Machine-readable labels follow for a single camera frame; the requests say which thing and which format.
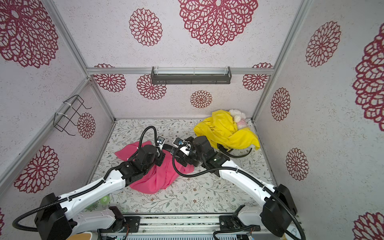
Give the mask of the pink trousers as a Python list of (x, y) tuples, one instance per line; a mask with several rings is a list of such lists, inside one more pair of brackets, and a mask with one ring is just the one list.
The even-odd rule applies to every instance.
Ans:
[[(118, 159), (127, 161), (136, 152), (138, 146), (139, 142), (127, 145), (115, 152), (115, 155)], [(163, 164), (160, 167), (154, 165), (141, 180), (130, 185), (131, 189), (144, 194), (155, 194), (159, 190), (165, 190), (179, 177), (172, 165), (172, 155), (167, 151), (163, 152), (166, 154)]]

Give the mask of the black leather belt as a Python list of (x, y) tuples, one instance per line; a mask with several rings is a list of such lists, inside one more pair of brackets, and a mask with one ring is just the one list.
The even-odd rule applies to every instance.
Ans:
[(169, 152), (171, 155), (173, 155), (176, 151), (176, 147), (169, 145), (169, 144), (163, 144), (162, 150)]

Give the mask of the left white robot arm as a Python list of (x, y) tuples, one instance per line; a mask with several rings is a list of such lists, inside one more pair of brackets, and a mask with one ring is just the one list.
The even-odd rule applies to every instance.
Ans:
[(55, 196), (49, 194), (42, 200), (46, 209), (37, 212), (35, 224), (43, 240), (66, 240), (69, 237), (98, 229), (119, 232), (126, 226), (126, 219), (117, 207), (86, 213), (82, 211), (92, 203), (141, 180), (155, 165), (165, 158), (160, 148), (145, 145), (133, 158), (112, 167), (106, 175), (80, 189)]

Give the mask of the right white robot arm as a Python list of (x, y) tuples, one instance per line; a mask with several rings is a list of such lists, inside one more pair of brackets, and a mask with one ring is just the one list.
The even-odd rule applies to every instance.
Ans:
[(289, 189), (263, 182), (239, 167), (232, 155), (217, 152), (205, 136), (182, 140), (176, 138), (172, 146), (163, 149), (172, 155), (172, 164), (201, 165), (204, 171), (196, 174), (177, 173), (184, 178), (195, 178), (211, 173), (227, 180), (251, 196), (257, 206), (240, 206), (232, 216), (221, 218), (220, 233), (256, 231), (265, 227), (277, 237), (288, 235), (293, 240), (306, 239), (303, 227), (296, 218), (297, 208)]

